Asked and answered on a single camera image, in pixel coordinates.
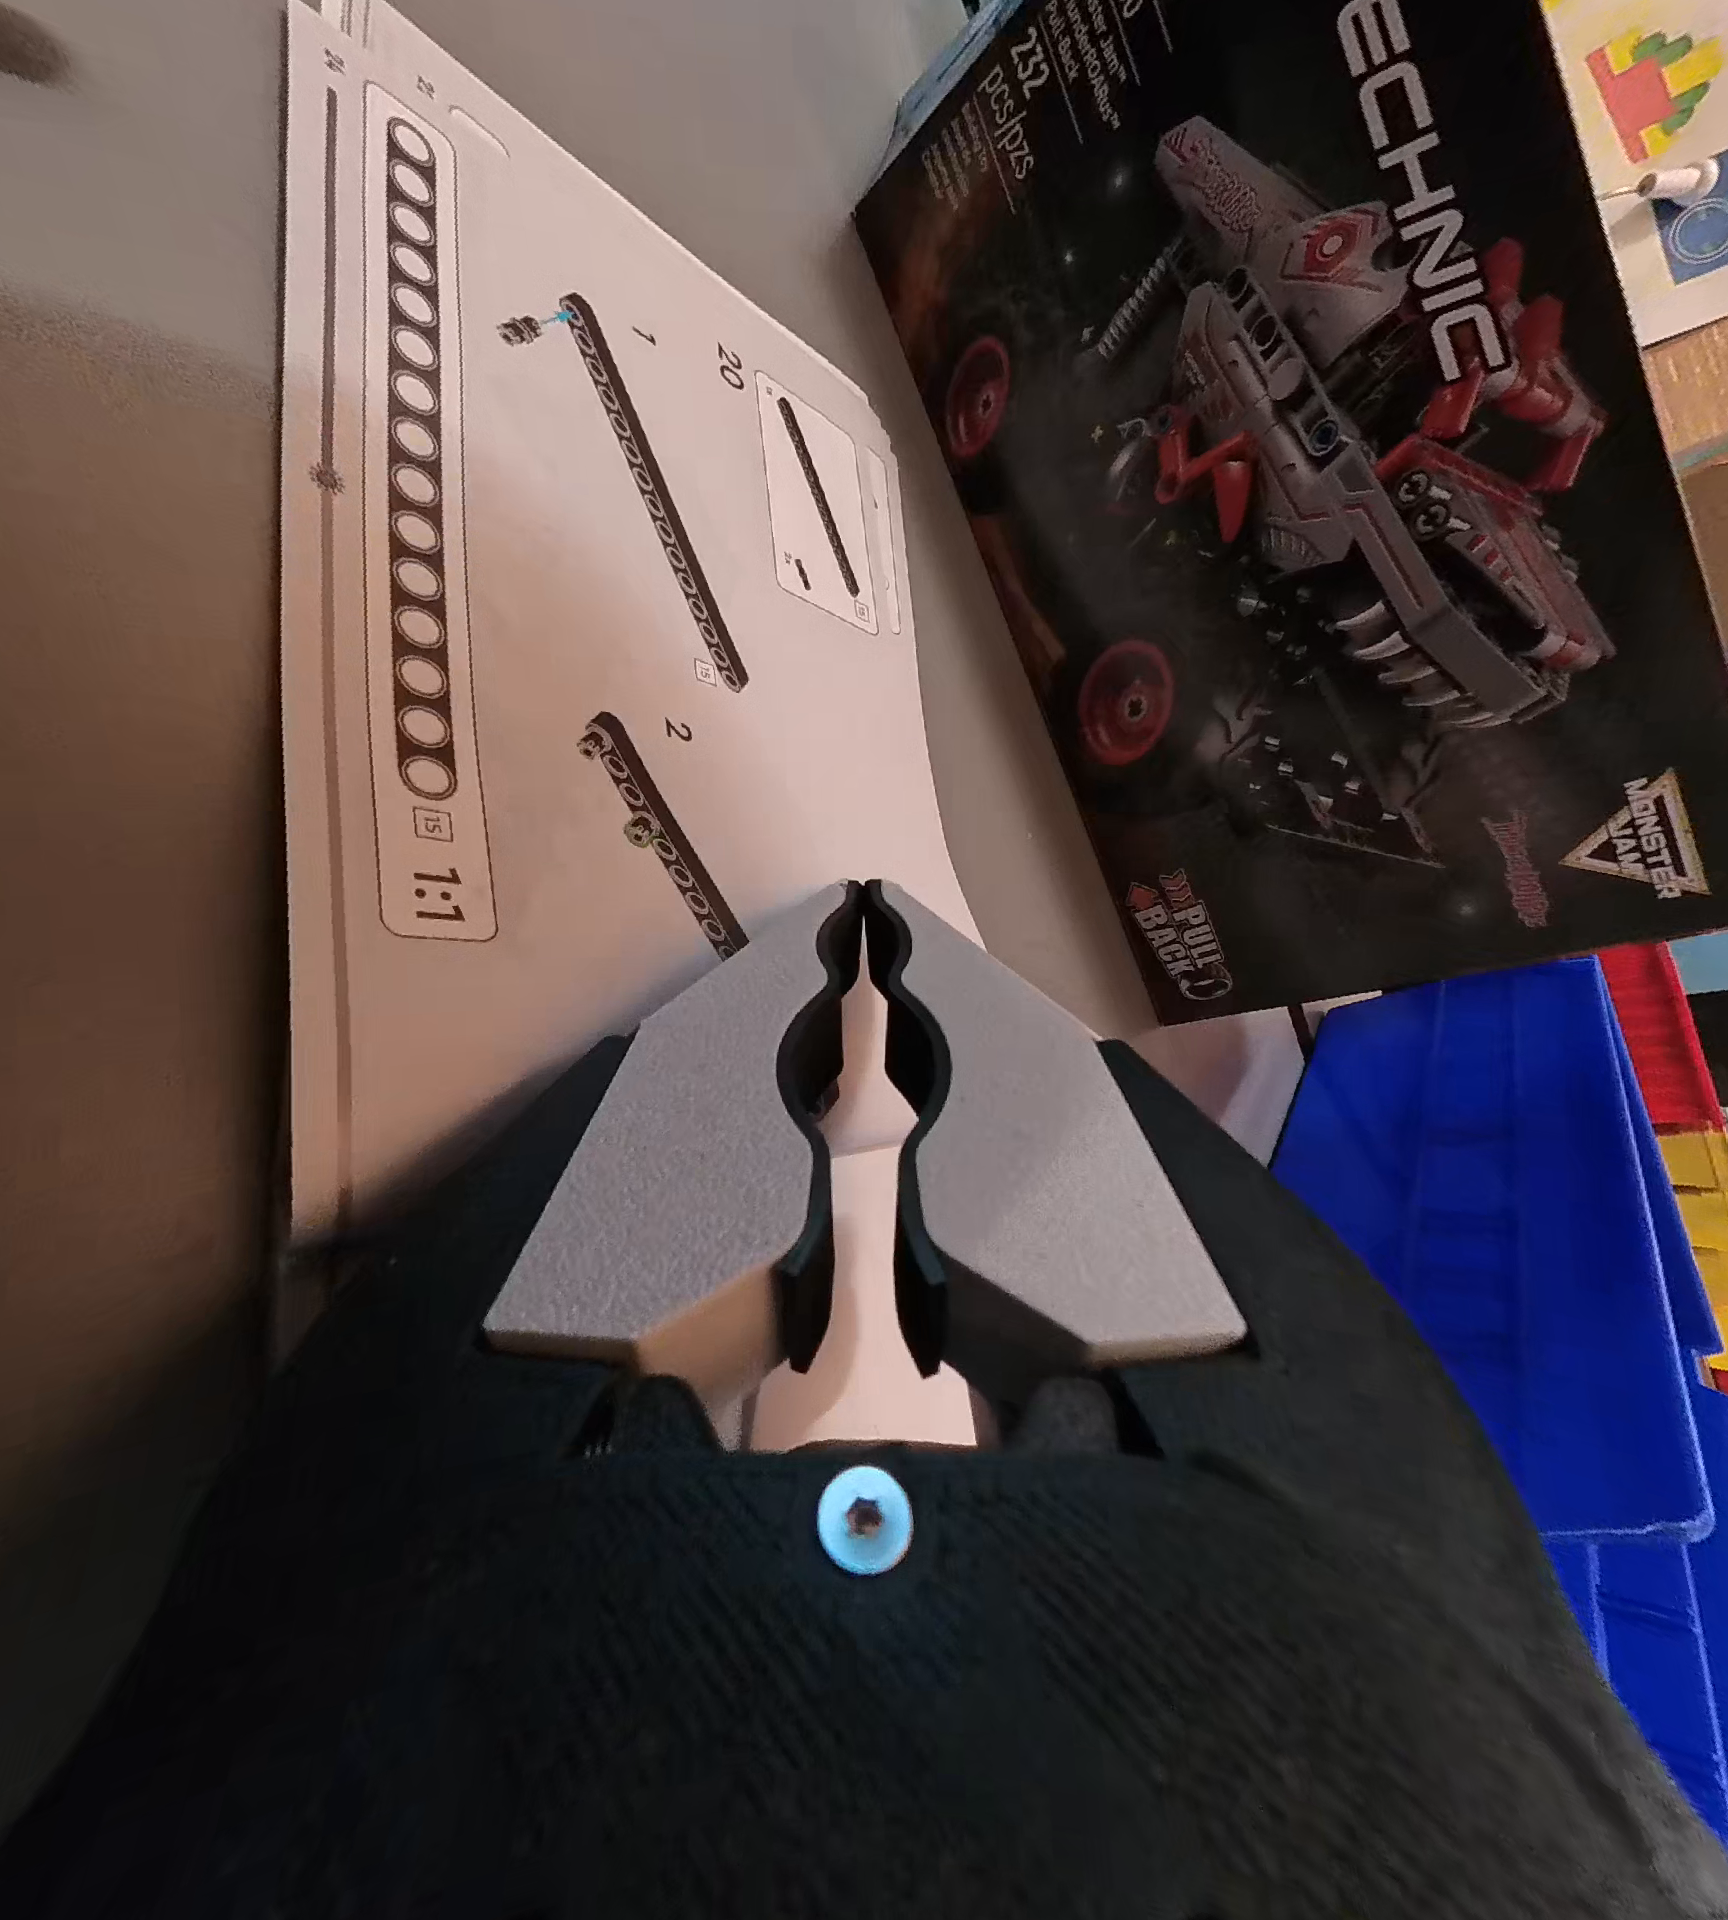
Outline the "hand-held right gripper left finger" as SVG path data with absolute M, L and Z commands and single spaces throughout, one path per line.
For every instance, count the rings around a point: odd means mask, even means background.
M 829 1328 L 862 946 L 860 883 L 825 884 L 624 1039 L 486 1312 L 492 1356 L 675 1381 L 754 1450 L 763 1384 Z

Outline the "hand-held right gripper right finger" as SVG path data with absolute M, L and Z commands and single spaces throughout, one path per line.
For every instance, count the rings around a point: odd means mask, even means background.
M 912 1111 L 891 1274 L 923 1376 L 1039 1384 L 1235 1351 L 1246 1321 L 1085 1024 L 890 881 L 863 886 Z

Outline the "white instruction booklet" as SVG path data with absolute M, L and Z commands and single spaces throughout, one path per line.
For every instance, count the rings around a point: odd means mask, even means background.
M 819 884 L 971 942 L 900 447 L 390 5 L 287 5 L 283 1314 Z

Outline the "blue plastic storage bin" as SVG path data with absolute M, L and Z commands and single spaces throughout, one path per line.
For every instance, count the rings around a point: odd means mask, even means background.
M 1716 1312 L 1598 960 L 1324 1014 L 1269 1164 L 1405 1310 L 1542 1537 L 1709 1537 Z
M 1610 1691 L 1728 1851 L 1728 1396 L 1691 1376 L 1690 1408 L 1711 1501 L 1699 1541 L 1543 1545 Z

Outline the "black toy truck set box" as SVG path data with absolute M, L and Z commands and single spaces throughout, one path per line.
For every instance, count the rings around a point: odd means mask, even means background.
M 974 5 L 854 229 L 1158 1023 L 1728 935 L 1538 5 Z

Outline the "colourful paper poster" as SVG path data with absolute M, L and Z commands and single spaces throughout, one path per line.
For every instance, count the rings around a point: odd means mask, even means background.
M 1546 2 L 1640 347 L 1728 320 L 1728 2 Z

